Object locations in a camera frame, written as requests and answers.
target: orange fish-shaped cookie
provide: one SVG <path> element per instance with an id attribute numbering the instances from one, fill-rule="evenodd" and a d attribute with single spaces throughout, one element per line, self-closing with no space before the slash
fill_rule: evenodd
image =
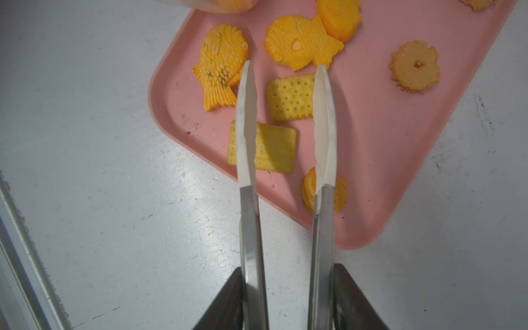
<path id="1" fill-rule="evenodd" d="M 311 62 L 328 69 L 344 44 L 329 36 L 319 16 L 311 21 L 299 16 L 284 16 L 268 28 L 264 47 L 277 64 L 297 71 Z"/>
<path id="2" fill-rule="evenodd" d="M 204 88 L 205 111 L 237 104 L 231 87 L 240 82 L 248 56 L 248 43 L 237 27 L 222 24 L 205 36 L 200 48 L 200 62 L 193 68 Z"/>

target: fish tail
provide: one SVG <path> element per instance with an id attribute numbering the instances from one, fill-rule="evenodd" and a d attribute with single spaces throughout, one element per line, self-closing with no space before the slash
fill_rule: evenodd
<path id="1" fill-rule="evenodd" d="M 193 73 L 198 79 L 198 81 L 200 82 L 200 84 L 203 86 L 203 76 L 202 76 L 202 71 L 200 70 L 199 66 L 200 65 L 197 64 L 195 67 L 193 67 Z"/>
<path id="2" fill-rule="evenodd" d="M 229 86 L 207 86 L 203 98 L 203 108 L 211 112 L 218 107 L 234 107 L 237 105 L 237 97 Z"/>
<path id="3" fill-rule="evenodd" d="M 319 65 L 324 65 L 327 69 L 332 62 L 332 58 L 335 54 L 341 52 L 345 45 L 338 39 L 332 38 L 329 35 L 326 35 L 323 41 L 323 44 L 319 48 L 319 51 L 315 55 L 314 65 L 318 67 Z"/>
<path id="4" fill-rule="evenodd" d="M 324 34 L 327 34 L 325 25 L 323 24 L 323 20 L 321 20 L 321 17 L 319 17 L 319 15 L 315 15 L 314 19 L 312 20 L 312 23 L 319 31 L 323 32 Z"/>

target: yellow cookie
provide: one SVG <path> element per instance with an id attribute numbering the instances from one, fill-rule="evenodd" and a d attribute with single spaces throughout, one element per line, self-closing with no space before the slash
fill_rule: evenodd
<path id="1" fill-rule="evenodd" d="M 392 80 L 398 82 L 402 90 L 425 91 L 440 79 L 440 68 L 436 65 L 438 52 L 428 47 L 427 42 L 415 40 L 400 46 L 392 53 Z"/>
<path id="2" fill-rule="evenodd" d="M 306 174 L 300 185 L 300 195 L 303 198 L 304 205 L 311 213 L 314 213 L 315 194 L 317 193 L 315 191 L 316 183 L 317 175 L 314 167 Z M 347 184 L 346 179 L 338 174 L 334 188 L 334 214 L 341 212 L 346 202 L 348 202 Z"/>
<path id="3" fill-rule="evenodd" d="M 319 16 L 309 21 L 291 15 L 278 18 L 269 26 L 264 47 L 275 63 L 297 71 L 312 62 L 315 67 L 324 65 L 328 69 L 344 44 L 326 33 Z"/>
<path id="4" fill-rule="evenodd" d="M 347 42 L 356 33 L 361 23 L 358 0 L 318 0 L 317 15 L 321 17 L 326 32 L 342 42 Z"/>
<path id="5" fill-rule="evenodd" d="M 248 43 L 237 27 L 222 24 L 205 36 L 200 48 L 200 61 L 193 68 L 194 75 L 204 88 L 205 111 L 237 104 L 231 87 L 240 82 L 248 56 Z"/>
<path id="6" fill-rule="evenodd" d="M 273 121 L 313 117 L 314 74 L 268 82 L 268 107 Z"/>
<path id="7" fill-rule="evenodd" d="M 289 174 L 294 170 L 297 131 L 293 128 L 257 123 L 255 166 L 264 171 Z M 237 164 L 235 124 L 231 122 L 228 164 Z"/>
<path id="8" fill-rule="evenodd" d="M 497 2 L 497 0 L 460 0 L 460 2 L 470 5 L 471 8 L 473 8 L 473 10 L 476 12 L 486 8 L 494 2 Z"/>

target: cracker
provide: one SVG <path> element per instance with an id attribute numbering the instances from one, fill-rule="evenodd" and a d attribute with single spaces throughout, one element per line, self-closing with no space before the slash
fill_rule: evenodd
<path id="1" fill-rule="evenodd" d="M 268 82 L 268 107 L 273 121 L 313 117 L 314 74 Z"/>
<path id="2" fill-rule="evenodd" d="M 293 128 L 257 123 L 255 166 L 264 171 L 289 174 L 294 170 L 297 131 Z M 231 122 L 228 164 L 237 164 L 235 123 Z"/>

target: white countertop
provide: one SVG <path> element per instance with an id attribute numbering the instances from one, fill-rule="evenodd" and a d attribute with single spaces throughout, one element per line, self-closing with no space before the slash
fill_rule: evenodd
<path id="1" fill-rule="evenodd" d="M 527 4 L 381 236 L 337 253 L 392 330 L 527 327 Z M 187 13 L 0 3 L 0 170 L 75 330 L 190 329 L 240 264 L 237 185 L 148 111 Z M 270 328 L 306 328 L 311 234 L 260 208 Z"/>

